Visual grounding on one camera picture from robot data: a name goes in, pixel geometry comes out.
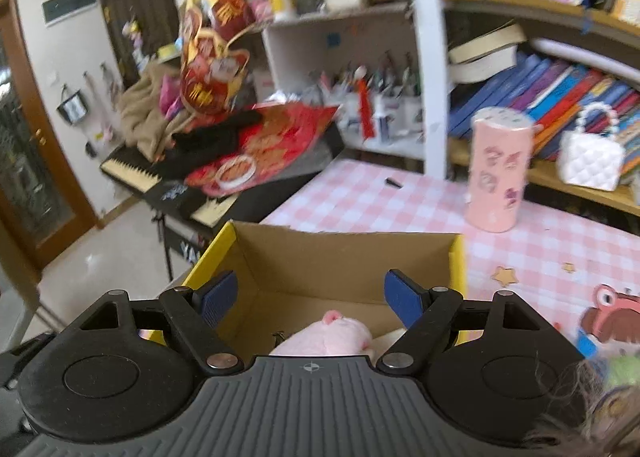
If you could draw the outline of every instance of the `metal screw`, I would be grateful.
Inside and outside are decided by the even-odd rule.
[[[212,369],[231,369],[238,364],[238,357],[233,354],[213,354],[207,358],[207,364]]]
[[[390,369],[405,369],[414,364],[414,358],[404,352],[392,352],[385,354],[382,362]]]

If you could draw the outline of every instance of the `pen holder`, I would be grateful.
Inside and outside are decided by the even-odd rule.
[[[516,224],[533,145],[533,120],[490,106],[473,118],[466,221],[501,233]]]

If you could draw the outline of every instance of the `pink checkered tablecloth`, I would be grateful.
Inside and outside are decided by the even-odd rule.
[[[391,177],[401,189],[385,184]],[[466,185],[338,160],[265,220],[301,231],[463,233],[470,299],[490,300],[502,284],[574,339],[600,284],[640,294],[640,237],[532,202],[506,233],[463,218]]]

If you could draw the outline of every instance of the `white quilted handbag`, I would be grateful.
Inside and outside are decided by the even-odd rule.
[[[587,116],[601,110],[609,117],[609,137],[584,133]],[[565,184],[612,192],[618,186],[625,149],[616,143],[618,116],[605,103],[595,101],[578,114],[575,130],[563,132],[558,156],[558,175]]]

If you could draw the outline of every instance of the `cardboard box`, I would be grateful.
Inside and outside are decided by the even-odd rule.
[[[443,233],[303,233],[228,222],[185,279],[192,289],[233,270],[238,300],[216,331],[245,363],[274,347],[272,333],[293,334],[337,309],[376,338],[399,327],[383,281],[400,269],[425,288],[465,294],[462,236]]]

